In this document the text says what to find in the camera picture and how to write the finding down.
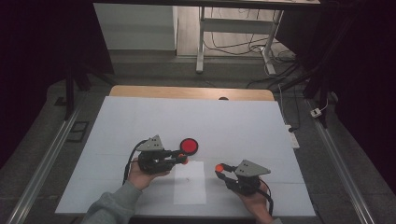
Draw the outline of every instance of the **black cable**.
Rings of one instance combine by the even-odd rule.
[[[128,160],[128,162],[127,162],[126,165],[125,165],[124,178],[123,178],[123,180],[122,180],[122,185],[124,185],[124,184],[125,184],[125,181],[128,179],[128,174],[129,174],[129,171],[130,171],[130,169],[131,169],[131,162],[133,162],[133,161],[132,161],[132,157],[134,156],[134,153],[136,152],[136,149],[137,149],[138,147],[140,147],[140,145],[142,145],[143,143],[145,143],[145,142],[147,142],[147,141],[148,141],[148,140],[142,140],[141,142],[139,142],[139,143],[134,147],[134,150],[132,150],[131,156],[129,157],[129,160]]]
[[[290,127],[290,128],[289,128],[289,132],[290,132],[290,133],[292,133],[292,132],[294,132],[294,131],[300,129],[300,125],[301,125],[301,120],[300,120],[300,108],[299,108],[298,102],[297,102],[296,86],[294,86],[293,92],[294,92],[294,97],[293,97],[293,98],[294,98],[294,103],[296,104],[296,108],[297,108],[297,120],[298,120],[298,121],[297,121],[297,127]],[[285,119],[286,119],[287,123],[291,126],[290,120],[288,119],[288,116],[287,116],[286,113],[284,114],[284,116],[285,116]]]
[[[71,220],[69,224],[74,224],[78,219],[79,219],[79,217],[74,217],[73,220]]]
[[[227,46],[217,46],[215,44],[215,40],[214,40],[214,37],[213,37],[213,32],[211,32],[211,34],[212,34],[213,46],[215,46],[217,49],[227,49],[227,48],[239,47],[239,46],[246,45],[246,44],[249,44],[249,43],[256,43],[256,42],[268,39],[268,37],[265,37],[265,38],[262,38],[262,39],[253,40],[251,42],[250,41],[244,42],[244,43],[241,43],[241,44],[234,44],[234,45],[227,45]]]
[[[279,78],[277,81],[271,83],[270,85],[268,85],[267,90],[269,90],[273,85],[281,82],[283,79],[285,79],[286,77],[290,76],[295,70],[297,70],[300,67],[299,63],[294,63],[294,67],[283,77]]]
[[[292,64],[291,66],[289,66],[285,71],[279,73],[279,74],[277,75],[277,77],[266,77],[266,78],[259,79],[259,80],[252,80],[252,81],[250,81],[250,82],[246,85],[246,89],[248,89],[249,86],[250,86],[251,84],[253,84],[253,83],[259,83],[259,82],[269,81],[269,80],[272,80],[272,79],[275,79],[275,78],[282,78],[281,76],[283,76],[284,74],[287,74],[288,71],[289,71],[294,65],[296,65],[296,64],[297,64],[297,63],[294,63],[294,64]]]
[[[300,129],[301,127],[301,118],[300,118],[300,108],[298,106],[297,102],[297,95],[296,95],[296,86],[294,86],[294,102],[296,103],[296,108],[297,108],[297,118],[298,118],[298,126],[294,127],[294,130]]]
[[[276,10],[274,10],[273,21],[275,20],[275,13],[276,13]]]
[[[268,195],[267,193],[265,193],[264,191],[262,191],[260,189],[257,189],[257,192],[259,192],[260,195],[264,196],[268,200],[268,203],[270,203],[270,207],[268,208],[268,213],[270,215],[272,215],[273,210],[274,210],[274,200],[271,198],[270,195]]]
[[[249,12],[250,11],[250,9],[245,9],[245,11],[241,11],[241,9],[243,9],[243,8],[238,8],[238,12],[239,13],[244,13],[244,12]]]
[[[204,41],[204,45],[205,45],[205,47],[206,47],[207,49],[212,49],[212,48],[210,48],[210,47],[206,44],[205,41]],[[226,50],[223,50],[223,49],[213,49],[213,50],[221,51],[221,52],[228,53],[228,54],[232,54],[232,55],[243,55],[243,54],[248,54],[248,53],[252,52],[252,50],[249,50],[249,51],[242,52],[242,53],[232,53],[232,52],[229,52],[229,51],[226,51]]]
[[[268,203],[270,203],[270,207],[269,207],[269,209],[268,209],[268,212],[270,213],[270,215],[272,215],[273,210],[274,210],[274,201],[273,201],[273,199],[271,198],[271,195],[272,195],[271,189],[270,189],[270,187],[267,185],[267,183],[265,183],[260,177],[259,177],[259,179],[260,179],[260,181],[268,188],[269,194],[267,194],[266,192],[262,191],[261,189],[257,189],[257,191],[258,191],[262,196],[264,196],[264,197],[268,200]]]
[[[282,54],[282,53],[284,53],[284,52],[289,52],[289,51],[291,51],[291,50],[289,50],[289,49],[282,50],[282,51],[280,51],[280,52],[277,54],[277,56],[275,56],[274,53],[273,53],[273,51],[270,50],[270,52],[271,52],[272,55],[273,55],[273,56],[272,56],[272,59],[273,59],[276,63],[295,63],[295,62],[297,62],[297,60],[296,60],[295,58],[290,58],[290,57],[282,58],[282,57],[280,57],[280,54]]]
[[[217,88],[217,86],[209,81],[204,80],[204,83],[208,84],[211,87]]]
[[[260,10],[257,11],[256,20],[259,19],[259,15],[260,15]],[[211,10],[210,17],[213,18],[213,8],[212,8],[212,10]],[[251,36],[250,41],[245,42],[245,43],[235,44],[235,45],[229,45],[229,46],[217,46],[216,43],[215,43],[215,39],[214,39],[214,36],[213,36],[213,32],[211,32],[212,43],[213,43],[213,46],[215,46],[215,49],[213,49],[213,50],[218,50],[218,51],[221,51],[221,52],[224,52],[224,53],[228,53],[228,54],[232,54],[232,55],[243,55],[243,54],[247,54],[247,53],[250,53],[250,52],[258,52],[258,51],[254,51],[254,49],[256,49],[256,48],[258,48],[258,47],[265,46],[265,45],[257,45],[257,46],[254,46],[254,48],[252,49],[251,46],[250,46],[250,44],[256,43],[256,42],[259,42],[259,41],[262,41],[262,40],[266,40],[266,39],[268,39],[268,37],[265,37],[265,38],[262,38],[262,39],[258,39],[258,40],[254,40],[254,41],[253,41],[253,36],[254,36],[254,35]],[[205,47],[207,47],[208,49],[212,49],[212,48],[210,48],[210,47],[206,44],[205,41],[204,41],[204,44],[205,44]],[[233,52],[230,52],[230,51],[227,51],[227,50],[223,50],[223,49],[238,47],[238,46],[242,46],[242,45],[246,45],[246,44],[248,44],[247,47],[249,48],[249,51],[246,51],[246,52],[242,52],[242,53],[233,53]]]

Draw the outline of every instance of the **wall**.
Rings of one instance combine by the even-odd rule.
[[[108,49],[175,50],[177,7],[94,4]]]

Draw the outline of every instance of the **gray sleeve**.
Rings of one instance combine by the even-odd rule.
[[[106,192],[93,203],[81,223],[128,223],[142,191],[126,181],[115,193]]]
[[[274,221],[272,221],[270,224],[282,224],[282,221],[280,220],[280,218],[277,218]]]

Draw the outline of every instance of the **cable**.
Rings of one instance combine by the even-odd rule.
[[[326,98],[326,105],[320,109],[320,111],[326,109],[327,105],[329,104],[329,98]]]
[[[270,207],[268,209],[268,213],[270,215],[272,215],[273,211],[274,211],[274,200],[271,198],[270,195],[268,195],[267,193],[265,193],[264,191],[262,191],[261,189],[257,189],[257,192],[260,193],[260,195],[264,196],[267,200],[268,203],[270,203]]]
[[[147,142],[147,141],[148,141],[148,140],[143,140],[143,141],[139,142],[139,143],[134,147],[134,150],[132,150],[131,156],[129,157],[129,160],[128,160],[128,162],[127,162],[126,165],[125,165],[124,178],[123,178],[123,180],[122,180],[122,185],[124,185],[124,184],[125,184],[125,181],[128,179],[128,174],[129,174],[129,171],[130,171],[130,169],[131,169],[131,163],[133,162],[133,161],[132,161],[132,157],[134,156],[134,153],[136,152],[136,149],[137,149],[138,147],[140,147],[140,145],[142,145],[143,143],[145,143],[145,142]]]
[[[276,63],[294,63],[294,62],[297,61],[297,60],[295,59],[295,57],[284,57],[284,58],[280,57],[280,54],[282,54],[282,53],[291,52],[291,50],[289,50],[289,49],[285,49],[285,50],[280,51],[280,52],[277,54],[277,56],[274,55],[274,52],[273,52],[271,49],[270,49],[270,52],[271,52],[271,54],[272,54],[272,56],[270,56],[270,58],[273,59],[274,62],[276,62]]]
[[[204,41],[204,45],[205,45],[205,47],[206,47],[207,49],[212,49],[212,48],[210,48],[210,47],[206,44],[205,41]],[[232,54],[232,55],[243,55],[243,54],[248,54],[248,53],[252,52],[252,50],[249,50],[249,51],[242,52],[242,53],[232,53],[232,52],[229,52],[229,51],[223,50],[223,49],[213,49],[213,50],[218,50],[218,51],[221,51],[221,52],[224,52],[224,53],[228,53],[228,54]]]
[[[208,84],[208,85],[211,86],[211,87],[216,88],[216,85],[213,84],[213,83],[211,83],[211,82],[209,82],[209,81],[204,80],[204,83]]]
[[[271,189],[270,187],[267,185],[267,183],[265,183],[261,177],[259,177],[260,181],[268,188],[268,192],[270,193],[270,197],[271,197]]]
[[[74,217],[69,224],[74,224],[80,217]]]
[[[296,95],[296,86],[294,86],[294,102],[296,103],[296,107],[297,107],[297,118],[298,118],[298,126],[296,128],[291,127],[293,130],[293,132],[297,129],[300,129],[301,126],[301,119],[300,119],[300,108],[298,106],[298,102],[297,102],[297,95]]]
[[[212,8],[212,10],[213,10],[213,8]],[[220,15],[220,17],[221,17],[221,13],[220,13],[220,10],[221,10],[221,7],[219,7],[219,15]]]
[[[270,85],[268,85],[267,90],[270,89],[270,87],[272,87],[273,85],[275,85],[278,82],[281,82],[283,79],[285,79],[286,77],[290,76],[297,68],[300,67],[300,65],[298,63],[294,63],[291,66],[294,66],[286,75],[284,75],[283,77],[281,77],[279,80],[271,83]]]
[[[245,17],[245,19],[247,19],[248,18],[248,15],[250,14],[250,9],[245,9],[245,11],[241,11],[241,8],[238,8],[238,12],[239,13],[244,13],[244,12],[247,12],[247,16]]]
[[[257,11],[256,20],[259,19],[259,16],[260,16],[260,10]],[[210,17],[213,18],[213,8],[212,8],[212,10],[211,10]],[[248,53],[250,53],[250,52],[258,52],[258,53],[260,53],[262,50],[260,50],[260,51],[254,51],[254,49],[257,49],[257,48],[262,47],[262,46],[265,46],[265,45],[257,45],[257,46],[252,46],[252,47],[251,47],[250,44],[255,43],[255,42],[259,42],[259,41],[262,41],[262,40],[266,40],[266,39],[268,39],[268,37],[265,37],[265,38],[262,38],[262,39],[258,39],[258,40],[254,40],[254,41],[253,41],[253,36],[254,36],[254,35],[252,35],[252,37],[250,38],[250,41],[247,41],[247,42],[245,42],[245,43],[235,44],[235,45],[229,45],[229,46],[217,46],[216,43],[215,43],[215,39],[214,39],[214,36],[213,36],[213,32],[211,32],[212,43],[213,43],[213,46],[215,46],[215,49],[213,49],[213,50],[221,51],[221,52],[228,53],[228,54],[232,54],[232,55],[243,55],[243,54],[248,54]],[[206,48],[212,49],[212,48],[210,48],[210,47],[206,44],[205,41],[204,41],[204,44],[205,44],[205,47],[206,47]],[[246,45],[246,44],[248,44],[247,47],[249,48],[249,51],[246,51],[246,52],[242,52],[242,53],[233,53],[233,52],[230,52],[230,51],[227,51],[227,50],[223,50],[223,49],[227,49],[227,48],[243,46],[243,45]]]
[[[286,74],[285,76],[287,76],[287,72],[288,72],[289,69],[291,69],[295,64],[296,64],[296,63],[292,64],[292,65],[289,66],[285,71],[279,73],[278,77],[267,77],[267,78],[263,78],[263,79],[259,79],[259,80],[252,80],[252,81],[250,81],[250,82],[246,85],[246,89],[248,89],[249,86],[250,86],[251,84],[253,84],[253,83],[264,82],[264,81],[272,80],[272,79],[275,79],[275,78],[283,79],[282,77],[279,77],[279,76],[282,76],[282,75],[284,75],[284,74]]]
[[[275,20],[275,13],[276,13],[276,10],[274,10],[273,21]]]

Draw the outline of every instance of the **dark background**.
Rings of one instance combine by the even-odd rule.
[[[305,69],[311,69],[318,65],[343,18],[353,20],[318,75],[330,74],[330,91],[339,99],[338,118],[396,192],[396,6],[393,1],[360,2],[351,10],[286,12],[276,38],[297,54]]]
[[[46,102],[51,84],[70,69],[83,75],[84,65],[113,70],[89,1],[2,2],[0,30],[2,167]]]

